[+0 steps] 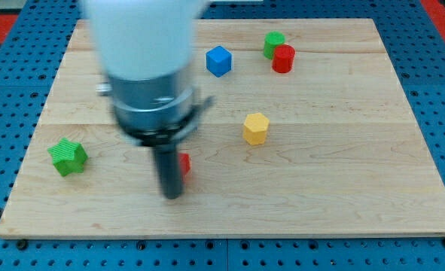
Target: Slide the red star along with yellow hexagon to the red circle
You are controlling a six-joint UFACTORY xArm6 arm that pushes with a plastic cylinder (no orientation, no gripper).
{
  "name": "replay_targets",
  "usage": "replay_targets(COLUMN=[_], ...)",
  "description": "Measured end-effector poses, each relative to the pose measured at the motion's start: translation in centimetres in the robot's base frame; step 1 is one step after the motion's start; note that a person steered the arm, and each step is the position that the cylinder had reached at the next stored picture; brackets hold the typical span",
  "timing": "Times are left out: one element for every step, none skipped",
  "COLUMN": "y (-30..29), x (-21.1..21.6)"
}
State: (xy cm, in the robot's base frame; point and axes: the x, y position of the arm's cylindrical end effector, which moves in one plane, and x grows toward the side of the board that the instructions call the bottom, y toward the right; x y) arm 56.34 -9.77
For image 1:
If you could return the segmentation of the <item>silver flange with black clamp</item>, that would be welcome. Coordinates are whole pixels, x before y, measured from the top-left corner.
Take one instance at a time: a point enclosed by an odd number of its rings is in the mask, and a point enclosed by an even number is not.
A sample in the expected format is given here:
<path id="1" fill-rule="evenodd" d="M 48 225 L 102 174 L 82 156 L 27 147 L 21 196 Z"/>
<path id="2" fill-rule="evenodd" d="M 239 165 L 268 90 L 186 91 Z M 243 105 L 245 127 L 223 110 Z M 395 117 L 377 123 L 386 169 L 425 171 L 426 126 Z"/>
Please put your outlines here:
<path id="1" fill-rule="evenodd" d="M 155 78 L 128 80 L 109 75 L 96 92 L 111 100 L 120 129 L 137 145 L 177 145 L 197 130 L 214 97 L 200 98 L 190 64 Z"/>

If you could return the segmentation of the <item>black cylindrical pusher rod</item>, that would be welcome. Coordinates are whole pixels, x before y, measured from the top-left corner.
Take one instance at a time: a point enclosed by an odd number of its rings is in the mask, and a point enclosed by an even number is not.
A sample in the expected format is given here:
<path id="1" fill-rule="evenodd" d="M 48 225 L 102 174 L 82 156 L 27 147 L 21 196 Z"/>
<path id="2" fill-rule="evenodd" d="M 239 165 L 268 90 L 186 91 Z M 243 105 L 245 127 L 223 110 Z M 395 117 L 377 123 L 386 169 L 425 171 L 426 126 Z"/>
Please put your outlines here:
<path id="1" fill-rule="evenodd" d="M 158 145 L 153 148 L 160 189 L 167 199 L 176 199 L 183 193 L 181 167 L 176 145 Z"/>

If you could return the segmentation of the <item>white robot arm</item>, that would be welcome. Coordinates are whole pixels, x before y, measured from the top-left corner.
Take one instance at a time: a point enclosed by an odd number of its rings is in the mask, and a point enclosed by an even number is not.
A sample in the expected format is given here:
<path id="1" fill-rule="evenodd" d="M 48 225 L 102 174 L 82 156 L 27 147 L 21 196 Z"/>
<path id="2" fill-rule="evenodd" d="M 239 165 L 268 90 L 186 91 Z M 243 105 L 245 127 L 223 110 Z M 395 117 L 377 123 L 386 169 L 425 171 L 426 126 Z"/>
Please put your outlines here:
<path id="1" fill-rule="evenodd" d="M 150 147 L 167 199 L 183 192 L 178 144 L 213 98 L 200 100 L 192 76 L 195 19 L 206 0 L 90 0 L 81 4 L 108 79 L 114 118 L 136 144 Z"/>

